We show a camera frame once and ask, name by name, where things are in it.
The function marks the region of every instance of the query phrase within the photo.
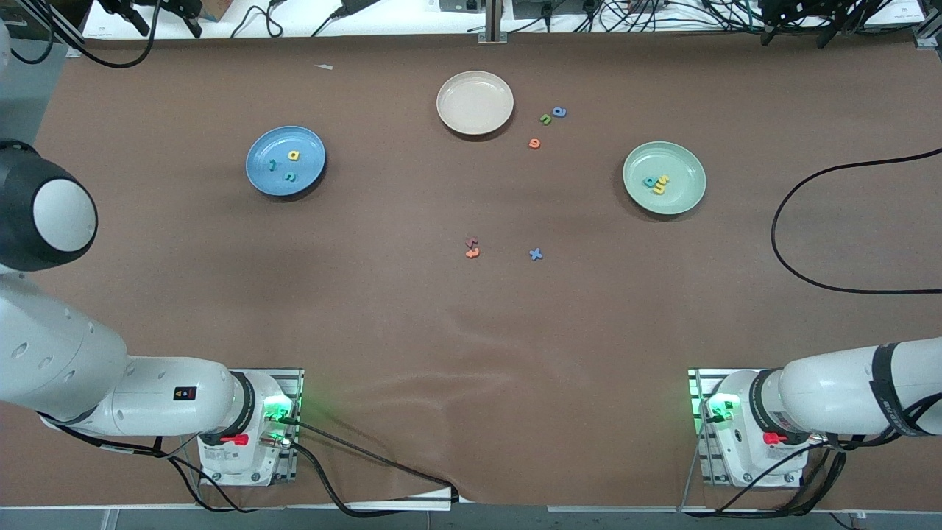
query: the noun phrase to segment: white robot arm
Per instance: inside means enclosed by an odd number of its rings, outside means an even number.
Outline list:
[[[747,486],[809,437],[942,434],[942,338],[811,356],[776,370],[726,376],[705,414],[721,446],[730,483]],[[797,486],[796,455],[757,484]]]
[[[84,255],[88,192],[20,142],[0,142],[0,400],[93,436],[200,433],[207,474],[265,485],[292,402],[258,371],[192,357],[129,356],[122,338],[26,275]],[[236,450],[235,446],[245,446]]]

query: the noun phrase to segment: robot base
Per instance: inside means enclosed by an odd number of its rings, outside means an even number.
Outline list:
[[[748,486],[765,470],[808,445],[807,442],[770,445],[763,440],[764,433],[755,422],[749,405],[750,387],[757,375],[758,372],[752,370],[727,375],[706,401],[709,416],[726,418],[724,422],[710,423],[707,432],[712,431],[716,435],[729,481],[740,488]],[[797,488],[807,459],[807,453],[795,456],[759,480],[756,486]]]
[[[282,444],[278,440],[297,440],[297,428],[266,419],[266,415],[272,404],[277,406],[290,400],[290,417],[300,417],[304,370],[235,371],[245,373],[255,390],[252,420],[243,431],[248,440],[245,445],[227,441],[217,446],[208,446],[200,441],[203,472],[220,486],[270,486],[293,481],[297,474],[297,453],[285,449],[287,443]],[[203,480],[202,484],[208,485],[209,482]]]

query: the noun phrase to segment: red button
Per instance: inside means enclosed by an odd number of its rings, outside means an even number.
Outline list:
[[[762,433],[762,441],[768,443],[769,445],[775,445],[780,441],[787,440],[787,436],[782,436],[776,433]]]
[[[249,445],[249,435],[241,434],[235,436],[224,436],[220,438],[221,441],[231,441],[235,445]]]

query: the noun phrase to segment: brown table surface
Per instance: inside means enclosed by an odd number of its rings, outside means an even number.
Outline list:
[[[442,83],[472,69],[515,97],[488,141],[435,112]],[[769,245],[806,175],[937,147],[940,81],[938,57],[905,37],[823,51],[719,35],[280,40],[157,50],[123,72],[71,60],[38,147],[88,187],[101,226],[85,257],[37,277],[134,355],[305,368],[305,419],[468,499],[676,505],[694,443],[687,368],[942,333],[942,298],[815,289]],[[569,115],[541,125],[555,106]],[[244,173],[252,142],[283,124],[314,129],[330,158],[293,203]],[[652,140],[706,167],[693,212],[656,220],[626,196],[625,156]],[[841,285],[942,286],[938,167],[821,179],[784,214],[783,252]],[[0,411],[4,505],[188,502],[169,465]],[[345,499],[433,489],[307,443]],[[937,444],[852,454],[821,507],[942,509]],[[690,503],[730,492],[695,487]],[[236,498],[327,500],[306,464],[292,486]]]

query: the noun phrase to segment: green plate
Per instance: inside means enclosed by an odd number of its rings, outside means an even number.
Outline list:
[[[670,177],[658,195],[644,179]],[[669,141],[649,141],[628,155],[622,169],[625,189],[642,208],[662,215],[676,215],[697,206],[707,191],[707,172],[687,149]]]

